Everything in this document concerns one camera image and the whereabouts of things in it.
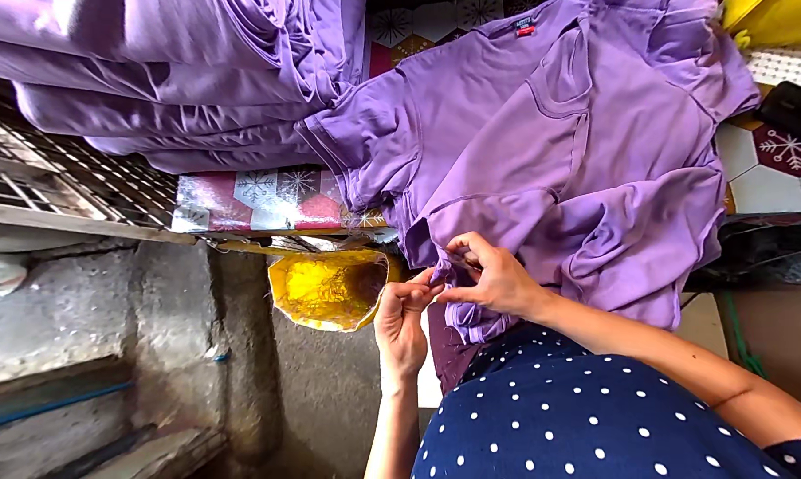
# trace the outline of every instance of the person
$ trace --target person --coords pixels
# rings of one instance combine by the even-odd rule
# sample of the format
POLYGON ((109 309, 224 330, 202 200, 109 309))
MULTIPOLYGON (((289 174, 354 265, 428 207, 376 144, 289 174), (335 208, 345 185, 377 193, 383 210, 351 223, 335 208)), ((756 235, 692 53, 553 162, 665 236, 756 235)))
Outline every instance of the person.
MULTIPOLYGON (((430 268, 380 299, 383 399, 366 479, 801 478, 801 404, 781 389, 670 332, 558 296, 480 234, 446 250, 476 286, 429 285, 430 268), (419 441, 420 321, 434 298, 526 321, 472 349, 419 441)), ((429 320, 433 343, 444 322, 429 320)))

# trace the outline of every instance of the woman's right hand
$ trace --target woman's right hand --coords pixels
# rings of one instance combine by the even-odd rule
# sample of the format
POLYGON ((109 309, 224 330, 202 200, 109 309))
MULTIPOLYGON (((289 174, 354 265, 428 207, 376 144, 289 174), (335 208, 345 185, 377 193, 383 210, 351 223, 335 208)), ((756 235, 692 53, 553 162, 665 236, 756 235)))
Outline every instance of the woman's right hand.
POLYGON ((474 302, 527 318, 556 297, 538 285, 509 250, 490 245, 474 231, 456 236, 445 250, 463 257, 477 285, 444 290, 436 297, 438 302, 474 302))

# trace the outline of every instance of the green hose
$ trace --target green hose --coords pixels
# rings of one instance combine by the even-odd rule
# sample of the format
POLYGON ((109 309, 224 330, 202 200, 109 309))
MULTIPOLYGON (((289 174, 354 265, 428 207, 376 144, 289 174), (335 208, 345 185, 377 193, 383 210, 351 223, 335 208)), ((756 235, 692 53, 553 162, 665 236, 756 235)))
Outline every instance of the green hose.
POLYGON ((764 372, 762 362, 758 361, 758 356, 750 355, 746 348, 746 341, 744 335, 740 332, 740 321, 738 320, 738 311, 734 307, 734 300, 732 300, 732 293, 729 291, 722 292, 726 300, 726 310, 728 311, 729 318, 732 319, 732 328, 734 329, 734 342, 738 348, 738 356, 743 363, 743 366, 753 374, 757 374, 765 379, 768 375, 764 372))

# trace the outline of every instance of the woman's left hand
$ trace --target woman's left hand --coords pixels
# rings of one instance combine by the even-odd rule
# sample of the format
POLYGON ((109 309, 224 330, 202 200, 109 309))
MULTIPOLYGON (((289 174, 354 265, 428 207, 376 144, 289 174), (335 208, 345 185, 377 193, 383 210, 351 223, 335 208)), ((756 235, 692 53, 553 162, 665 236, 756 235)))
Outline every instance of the woman's left hand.
POLYGON ((384 376, 391 387, 415 382, 427 358, 427 337, 421 329, 421 313, 444 285, 427 286, 434 268, 429 267, 406 283, 388 283, 380 296, 374 333, 383 361, 384 376))

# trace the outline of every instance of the yellow bag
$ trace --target yellow bag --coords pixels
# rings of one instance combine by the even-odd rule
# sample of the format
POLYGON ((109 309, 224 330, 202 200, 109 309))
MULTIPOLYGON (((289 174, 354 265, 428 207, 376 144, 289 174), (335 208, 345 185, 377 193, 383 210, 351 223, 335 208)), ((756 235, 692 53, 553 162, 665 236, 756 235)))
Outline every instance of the yellow bag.
POLYGON ((380 251, 326 251, 285 256, 267 274, 274 306, 291 321, 353 332, 374 320, 380 291, 400 268, 380 251))
POLYGON ((801 45, 801 0, 726 0, 723 28, 741 48, 801 45))

